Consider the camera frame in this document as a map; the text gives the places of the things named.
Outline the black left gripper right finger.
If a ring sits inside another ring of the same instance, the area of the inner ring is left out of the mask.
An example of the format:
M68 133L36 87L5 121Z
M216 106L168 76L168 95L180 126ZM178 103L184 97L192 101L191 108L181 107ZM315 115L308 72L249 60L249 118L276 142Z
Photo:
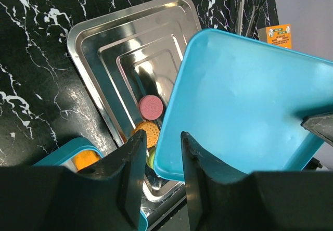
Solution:
M332 230L332 172L245 174L181 133L191 230Z

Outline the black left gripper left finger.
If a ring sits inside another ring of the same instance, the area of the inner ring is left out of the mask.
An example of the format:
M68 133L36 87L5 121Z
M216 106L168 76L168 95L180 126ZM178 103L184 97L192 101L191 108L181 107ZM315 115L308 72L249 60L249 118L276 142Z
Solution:
M146 133L94 164L1 168L1 230L139 230Z

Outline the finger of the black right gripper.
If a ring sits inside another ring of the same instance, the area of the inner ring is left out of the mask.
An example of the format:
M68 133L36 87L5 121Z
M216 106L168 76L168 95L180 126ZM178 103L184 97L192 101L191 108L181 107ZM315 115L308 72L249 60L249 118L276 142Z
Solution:
M305 117L301 123L301 126L332 146L332 112Z

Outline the orange fish shaped cookie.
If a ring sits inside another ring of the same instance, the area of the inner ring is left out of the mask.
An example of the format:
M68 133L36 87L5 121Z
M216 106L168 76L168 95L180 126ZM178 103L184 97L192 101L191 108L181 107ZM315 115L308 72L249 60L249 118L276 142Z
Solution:
M83 150L72 158L72 161L78 171L92 165L99 160L99 154L93 150Z

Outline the teal box lid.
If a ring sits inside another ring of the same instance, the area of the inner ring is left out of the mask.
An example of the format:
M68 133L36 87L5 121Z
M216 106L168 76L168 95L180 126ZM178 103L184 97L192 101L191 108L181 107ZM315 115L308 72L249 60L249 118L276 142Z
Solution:
M154 160L183 181L181 133L244 172L301 170L323 141L301 126L332 111L332 62L217 29L189 41Z

